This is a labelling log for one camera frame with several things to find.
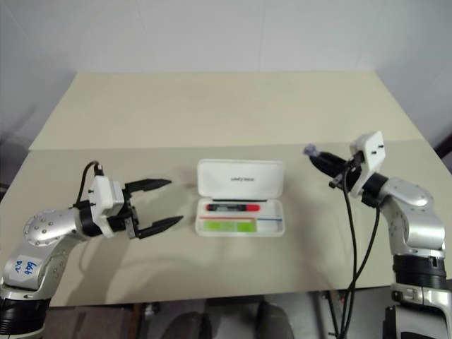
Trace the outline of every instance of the wire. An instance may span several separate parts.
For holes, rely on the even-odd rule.
[[[348,332],[348,328],[350,326],[350,321],[352,319],[352,307],[353,307],[353,299],[355,298],[355,287],[356,287],[356,282],[359,278],[359,276],[361,275],[362,271],[364,270],[364,267],[366,266],[367,263],[367,259],[369,259],[370,256],[370,252],[372,250],[372,247],[374,245],[374,240],[375,240],[375,236],[376,236],[376,231],[378,230],[378,226],[379,226],[379,221],[380,221],[380,207],[376,207],[376,214],[375,214],[375,222],[374,222],[374,228],[372,230],[372,234],[369,240],[369,245],[367,246],[367,250],[366,250],[366,254],[364,255],[364,258],[362,259],[361,262],[361,266],[359,267],[359,270],[357,271],[355,277],[353,278],[352,282],[350,283],[350,285],[348,286],[347,289],[347,293],[352,293],[352,298],[350,298],[350,309],[348,311],[348,315],[347,315],[347,321],[345,322],[345,328],[343,329],[343,335],[340,336],[339,338],[344,338],[345,334],[347,334]]]
[[[91,161],[91,162],[89,162],[89,163],[86,165],[85,169],[83,170],[83,173],[82,173],[82,180],[81,180],[81,182],[80,182],[80,189],[78,190],[78,195],[77,195],[76,204],[77,204],[77,203],[80,203],[80,200],[82,199],[83,189],[85,188],[86,174],[88,173],[88,170],[90,169],[90,167],[93,166],[93,165],[98,166],[98,165],[99,165],[99,162],[98,162],[98,161],[95,161],[95,160],[94,160],[94,161]]]
[[[372,229],[372,234],[369,240],[369,244],[367,246],[366,253],[364,255],[364,258],[362,259],[361,265],[359,266],[358,271],[356,271],[356,264],[357,264],[357,251],[356,251],[356,235],[355,235],[355,226],[353,223],[353,215],[352,215],[352,209],[350,205],[350,199],[348,197],[348,188],[347,188],[347,175],[349,170],[346,170],[343,175],[342,180],[342,186],[343,186],[343,193],[344,193],[344,199],[345,199],[345,205],[347,206],[347,214],[348,214],[348,220],[350,223],[350,232],[352,234],[352,245],[353,245],[353,279],[352,282],[349,284],[347,291],[345,293],[345,300],[344,300],[344,307],[343,307],[343,314],[342,314],[342,321],[340,326],[340,335],[338,336],[339,339],[343,339],[345,335],[348,332],[348,328],[350,326],[350,321],[352,318],[352,310],[353,310],[353,303],[355,301],[355,287],[356,282],[361,275],[362,271],[364,270],[364,267],[366,266],[367,260],[369,259],[372,247],[374,245],[376,231],[378,230],[379,221],[380,221],[380,207],[376,207],[376,215],[375,215],[375,222],[374,227]]]
[[[336,319],[336,312],[334,310],[334,304],[333,304],[333,300],[332,300],[330,291],[328,291],[328,293],[327,293],[327,299],[328,299],[328,305],[330,307],[331,318],[333,320],[334,336],[337,338],[339,335],[338,320]]]
[[[353,310],[353,302],[355,300],[355,281],[357,274],[357,245],[356,245],[356,235],[355,235],[355,225],[353,222],[353,214],[352,214],[352,206],[350,205],[350,199],[348,196],[348,187],[347,187],[347,176],[350,168],[347,168],[343,174],[342,178],[342,188],[344,193],[345,205],[347,206],[347,215],[348,222],[350,224],[350,233],[352,235],[352,248],[353,248],[353,279],[351,284],[351,288],[347,289],[345,293],[344,307],[342,313],[342,321],[340,322],[340,335],[339,339],[343,339],[347,330],[345,329],[345,315],[347,314],[347,306],[348,306],[348,314],[351,314]],[[350,295],[350,304],[348,304],[348,296]]]

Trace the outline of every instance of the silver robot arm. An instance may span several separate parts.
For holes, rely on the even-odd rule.
[[[50,300],[56,292],[69,254],[80,242],[103,234],[127,231],[130,239],[152,236],[179,222],[182,216],[154,222],[138,228],[138,217],[131,205],[131,194],[149,191],[169,184],[164,179],[131,182],[121,189],[103,175],[95,164],[95,177],[88,190],[89,199],[63,210],[45,210],[28,220],[23,239],[6,262],[0,281],[0,339],[42,338],[44,320]]]
[[[395,283],[386,309],[386,338],[402,333],[452,339],[452,294],[447,290],[445,229],[433,210],[433,197],[418,185],[389,179],[380,191],[389,231]]]
[[[343,174],[347,190],[371,207],[379,206],[388,223],[395,282],[386,309],[384,339],[452,339],[452,294],[447,290],[445,229],[433,209],[432,195],[398,178],[377,173],[386,154],[381,132],[359,137],[345,161],[308,145],[305,153],[313,165],[334,178],[340,187]]]

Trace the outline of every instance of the white sticker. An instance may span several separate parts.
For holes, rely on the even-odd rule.
[[[31,256],[18,256],[13,264],[13,270],[9,273],[11,280],[20,283],[33,279],[40,271],[42,260]]]

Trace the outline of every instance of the beige table surface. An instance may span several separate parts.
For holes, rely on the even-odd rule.
[[[31,150],[422,138],[372,72],[78,74]]]
[[[373,130],[386,139],[382,172],[431,191],[452,246],[451,176],[373,73],[79,75],[0,204],[0,266],[31,215],[75,201],[84,165],[97,159],[122,182],[174,181],[134,196],[143,226],[185,218],[148,239],[118,234],[78,245],[52,305],[344,288],[352,257],[343,197],[302,149],[315,142],[347,157],[350,141]],[[198,236],[196,163],[205,157],[282,160],[285,235]],[[352,203],[362,256],[374,211]],[[358,286],[391,283],[391,266],[382,221]],[[446,267],[452,272],[452,261]]]
[[[452,246],[452,180],[429,145],[387,142],[382,172],[427,187]],[[346,143],[320,144],[347,155]],[[29,154],[0,205],[0,265],[22,237],[27,219],[45,208],[75,201],[81,170],[98,159],[105,173],[122,182],[166,177],[173,184],[136,194],[142,226],[172,215],[184,219],[157,236],[132,241],[124,233],[97,237],[78,245],[52,300],[54,306],[110,304],[169,299],[254,295],[344,288],[351,278],[350,231],[342,194],[328,188],[328,178],[302,155],[303,145],[224,148],[153,148],[134,150],[43,150]],[[200,237],[194,230],[196,164],[204,157],[282,160],[286,167],[281,197],[287,230],[278,238]],[[374,211],[353,200],[360,258],[367,245]],[[386,222],[359,287],[393,281]],[[452,260],[446,261],[452,272]]]

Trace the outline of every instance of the white bracket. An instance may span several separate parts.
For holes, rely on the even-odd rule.
[[[357,197],[361,194],[362,187],[366,181],[380,169],[386,157],[384,150],[383,134],[380,131],[360,136],[350,145],[352,155],[362,151],[364,162],[361,164],[361,175],[352,187],[351,194]]]
[[[118,214],[124,204],[121,184],[103,175],[96,175],[88,193],[93,222],[99,226],[104,236],[113,237],[107,218]]]

